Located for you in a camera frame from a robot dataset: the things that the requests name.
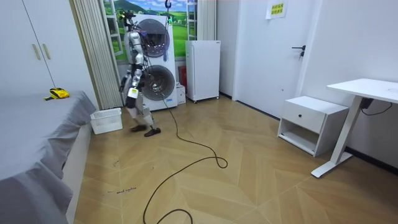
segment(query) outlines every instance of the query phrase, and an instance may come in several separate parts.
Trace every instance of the sky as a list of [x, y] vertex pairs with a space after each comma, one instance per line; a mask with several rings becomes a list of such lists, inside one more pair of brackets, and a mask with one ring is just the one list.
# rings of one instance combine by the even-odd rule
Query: sky
[[[136, 4], [144, 9], [153, 9], [156, 11], [166, 11], [164, 7], [165, 0], [127, 0], [133, 4]], [[170, 11], [187, 11], [187, 5], [185, 0], [171, 0], [172, 7]]]

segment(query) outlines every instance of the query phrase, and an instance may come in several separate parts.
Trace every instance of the drawer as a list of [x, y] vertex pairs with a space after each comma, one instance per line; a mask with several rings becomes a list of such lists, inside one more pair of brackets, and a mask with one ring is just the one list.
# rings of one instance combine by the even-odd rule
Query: drawer
[[326, 114], [289, 101], [285, 101], [282, 117], [303, 128], [320, 133]]

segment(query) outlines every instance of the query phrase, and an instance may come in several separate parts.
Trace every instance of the washing machine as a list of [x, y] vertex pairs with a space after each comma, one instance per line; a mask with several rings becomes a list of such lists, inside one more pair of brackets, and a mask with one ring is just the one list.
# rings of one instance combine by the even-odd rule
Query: washing machine
[[173, 27], [166, 29], [166, 16], [138, 14], [133, 21], [143, 30], [146, 41], [146, 57], [150, 61], [151, 79], [145, 81], [142, 88], [144, 103], [151, 111], [177, 106], [177, 85], [175, 78], [175, 60]]

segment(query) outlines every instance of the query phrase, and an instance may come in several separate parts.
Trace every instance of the wardrobe handle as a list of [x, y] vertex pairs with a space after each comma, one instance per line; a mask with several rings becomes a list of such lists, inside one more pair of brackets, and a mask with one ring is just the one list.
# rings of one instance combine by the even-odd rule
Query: wardrobe handle
[[40, 60], [40, 55], [39, 55], [39, 51], [37, 50], [37, 47], [35, 44], [32, 44], [33, 50], [35, 51], [36, 57], [37, 59]]
[[43, 44], [43, 48], [44, 48], [44, 52], [45, 52], [47, 58], [50, 60], [51, 57], [50, 57], [50, 54], [49, 54], [49, 50], [47, 49], [47, 46], [45, 44]]

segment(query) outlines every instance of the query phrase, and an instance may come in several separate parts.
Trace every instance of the mini fridge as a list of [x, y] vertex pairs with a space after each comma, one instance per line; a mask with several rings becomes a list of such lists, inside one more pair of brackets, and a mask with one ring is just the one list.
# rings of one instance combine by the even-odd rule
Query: mini fridge
[[185, 41], [187, 96], [194, 103], [219, 97], [220, 45], [219, 40]]

